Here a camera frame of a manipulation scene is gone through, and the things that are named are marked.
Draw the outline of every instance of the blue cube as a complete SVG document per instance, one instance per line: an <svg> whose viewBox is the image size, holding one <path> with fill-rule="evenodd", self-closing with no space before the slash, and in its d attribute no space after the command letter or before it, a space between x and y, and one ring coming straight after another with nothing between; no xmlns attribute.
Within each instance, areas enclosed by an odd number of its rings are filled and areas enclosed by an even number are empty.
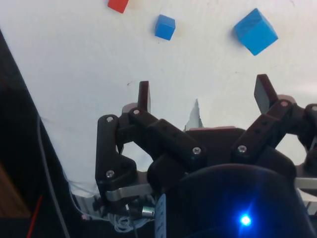
<svg viewBox="0 0 317 238"><path fill-rule="evenodd" d="M175 30L175 20L173 18L159 15L155 26L155 36L170 40Z"/></svg>
<svg viewBox="0 0 317 238"><path fill-rule="evenodd" d="M256 56L278 39L267 19L256 8L234 26L239 41Z"/></svg>

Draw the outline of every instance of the brown surface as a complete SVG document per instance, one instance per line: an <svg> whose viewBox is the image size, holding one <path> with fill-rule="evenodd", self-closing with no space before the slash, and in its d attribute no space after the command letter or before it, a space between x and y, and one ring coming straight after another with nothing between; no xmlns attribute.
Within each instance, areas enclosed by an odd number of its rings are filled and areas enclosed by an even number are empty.
<svg viewBox="0 0 317 238"><path fill-rule="evenodd" d="M0 218L29 218L31 213L0 164Z"/></svg>

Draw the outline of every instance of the gray cable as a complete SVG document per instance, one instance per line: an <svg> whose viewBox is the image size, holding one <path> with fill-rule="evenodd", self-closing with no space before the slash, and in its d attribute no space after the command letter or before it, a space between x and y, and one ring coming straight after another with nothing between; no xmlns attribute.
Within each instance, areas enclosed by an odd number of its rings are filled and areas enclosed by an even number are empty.
<svg viewBox="0 0 317 238"><path fill-rule="evenodd" d="M46 161L44 146L43 146L42 137L41 137L41 118L39 115L37 117L37 130L36 131L37 131L37 136L38 136L38 143L39 143L39 148L40 148L40 152L41 152L42 162L44 165L44 171L45 171L45 175L46 175L46 178L48 181L48 185L49 185L50 193L51 193L51 196L53 199L53 203L54 203L57 215L59 217L60 224L63 228L65 238L70 238L67 226L65 224L65 220L64 220L63 215L61 213L61 210L60 210L60 207L59 207L59 204L58 204L55 192L54 192L54 188L53 188L53 184L52 184L52 180L51 180L51 176L50 176L50 171L49 171L48 164Z"/></svg>

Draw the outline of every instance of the red block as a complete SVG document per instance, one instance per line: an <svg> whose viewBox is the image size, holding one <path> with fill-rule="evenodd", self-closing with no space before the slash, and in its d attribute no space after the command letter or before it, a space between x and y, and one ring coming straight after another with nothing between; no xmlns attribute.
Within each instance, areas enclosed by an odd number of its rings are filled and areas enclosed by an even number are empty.
<svg viewBox="0 0 317 238"><path fill-rule="evenodd" d="M123 13L129 0L109 0L108 7Z"/></svg>

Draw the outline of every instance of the blue led light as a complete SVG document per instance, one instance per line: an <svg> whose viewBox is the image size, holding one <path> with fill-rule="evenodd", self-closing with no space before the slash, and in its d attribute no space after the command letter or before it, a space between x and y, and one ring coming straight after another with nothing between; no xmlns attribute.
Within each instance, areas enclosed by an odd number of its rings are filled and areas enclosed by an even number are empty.
<svg viewBox="0 0 317 238"><path fill-rule="evenodd" d="M243 215L241 217L240 222L244 225L244 226L249 226L251 224L251 219L248 215Z"/></svg>

